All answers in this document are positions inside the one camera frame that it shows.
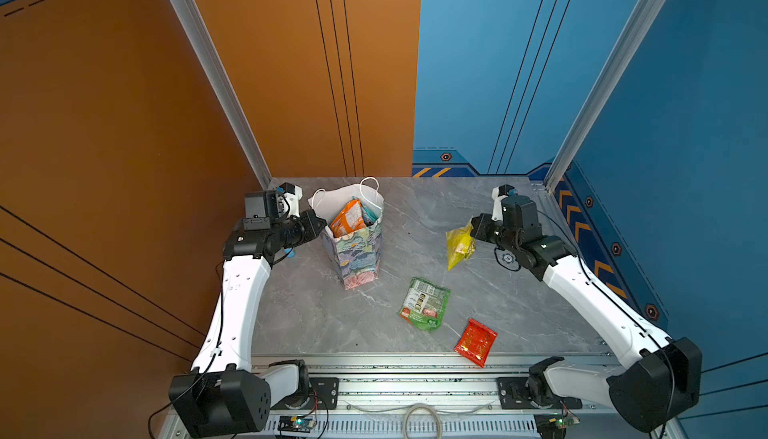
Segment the red snack packet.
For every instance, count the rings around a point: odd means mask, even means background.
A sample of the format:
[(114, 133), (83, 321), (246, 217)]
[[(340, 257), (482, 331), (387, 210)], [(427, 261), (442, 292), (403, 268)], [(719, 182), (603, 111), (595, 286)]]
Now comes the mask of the red snack packet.
[(497, 337), (498, 334), (490, 327), (470, 318), (454, 351), (478, 367), (484, 368)]

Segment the orange snack bag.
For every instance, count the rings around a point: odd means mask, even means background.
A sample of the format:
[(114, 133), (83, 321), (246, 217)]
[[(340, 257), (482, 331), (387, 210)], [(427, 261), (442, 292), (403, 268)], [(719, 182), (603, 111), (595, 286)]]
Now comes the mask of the orange snack bag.
[(362, 202), (358, 198), (354, 198), (335, 216), (330, 224), (330, 229), (335, 238), (341, 238), (367, 226)]

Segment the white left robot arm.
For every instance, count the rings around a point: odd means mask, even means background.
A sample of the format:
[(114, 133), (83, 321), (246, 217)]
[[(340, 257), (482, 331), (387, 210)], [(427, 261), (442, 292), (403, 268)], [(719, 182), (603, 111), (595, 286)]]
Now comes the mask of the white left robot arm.
[(252, 371), (258, 306), (275, 265), (317, 238), (326, 222), (302, 210), (302, 190), (283, 183), (249, 193), (245, 216), (223, 246), (220, 295), (209, 331), (187, 374), (169, 388), (169, 405), (193, 438), (255, 433), (283, 400), (303, 404), (311, 395), (302, 360), (278, 361)]

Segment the floral paper gift bag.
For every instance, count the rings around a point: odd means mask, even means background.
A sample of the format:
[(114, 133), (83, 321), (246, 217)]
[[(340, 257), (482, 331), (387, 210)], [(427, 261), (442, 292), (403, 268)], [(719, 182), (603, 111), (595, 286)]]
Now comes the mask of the floral paper gift bag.
[[(335, 238), (330, 224), (342, 208), (354, 198), (358, 198), (371, 208), (378, 216), (378, 220), (370, 227)], [(318, 217), (327, 221), (327, 227), (321, 233), (321, 238), (344, 289), (354, 289), (377, 279), (380, 269), (384, 211), (384, 198), (379, 192), (379, 181), (369, 176), (358, 183), (338, 189), (318, 189), (308, 203)]]

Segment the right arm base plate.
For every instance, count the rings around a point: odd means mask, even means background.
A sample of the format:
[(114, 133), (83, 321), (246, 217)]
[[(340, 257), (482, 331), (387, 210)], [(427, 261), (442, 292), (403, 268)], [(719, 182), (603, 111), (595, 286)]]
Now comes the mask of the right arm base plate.
[(528, 379), (522, 376), (496, 379), (498, 399), (503, 410), (534, 409), (582, 409), (583, 402), (572, 397), (554, 396), (552, 399), (535, 399), (527, 387)]

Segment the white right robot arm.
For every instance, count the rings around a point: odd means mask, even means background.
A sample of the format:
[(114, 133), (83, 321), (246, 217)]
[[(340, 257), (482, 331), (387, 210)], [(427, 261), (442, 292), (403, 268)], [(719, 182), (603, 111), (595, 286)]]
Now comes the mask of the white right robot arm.
[(552, 356), (529, 369), (527, 390), (538, 406), (573, 397), (613, 407), (633, 428), (650, 433), (700, 399), (702, 352), (672, 338), (634, 311), (588, 271), (572, 244), (539, 227), (527, 237), (488, 214), (472, 218), (475, 239), (513, 254), (517, 262), (564, 298), (599, 334), (615, 366), (583, 366)]

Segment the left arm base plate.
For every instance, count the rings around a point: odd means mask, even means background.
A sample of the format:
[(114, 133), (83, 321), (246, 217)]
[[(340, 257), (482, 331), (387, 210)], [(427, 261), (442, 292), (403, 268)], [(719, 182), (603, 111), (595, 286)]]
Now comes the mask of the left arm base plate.
[(272, 411), (309, 410), (318, 402), (321, 411), (337, 408), (340, 379), (338, 377), (311, 377), (307, 393), (297, 392), (279, 401)]

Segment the teal Fox's candy bag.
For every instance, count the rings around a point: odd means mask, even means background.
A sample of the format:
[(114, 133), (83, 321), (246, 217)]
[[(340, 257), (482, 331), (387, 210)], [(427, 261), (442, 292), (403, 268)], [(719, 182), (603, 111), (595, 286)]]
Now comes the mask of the teal Fox's candy bag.
[(360, 204), (364, 223), (367, 227), (370, 227), (378, 220), (378, 216), (363, 201), (360, 201)]

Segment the yellow snack bag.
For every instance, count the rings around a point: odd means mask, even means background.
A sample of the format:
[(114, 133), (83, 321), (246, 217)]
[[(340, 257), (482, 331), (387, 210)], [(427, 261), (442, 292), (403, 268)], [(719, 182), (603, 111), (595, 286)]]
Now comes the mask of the yellow snack bag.
[(476, 249), (475, 238), (472, 236), (473, 226), (468, 222), (465, 226), (446, 233), (447, 269), (452, 270), (460, 262), (473, 255)]

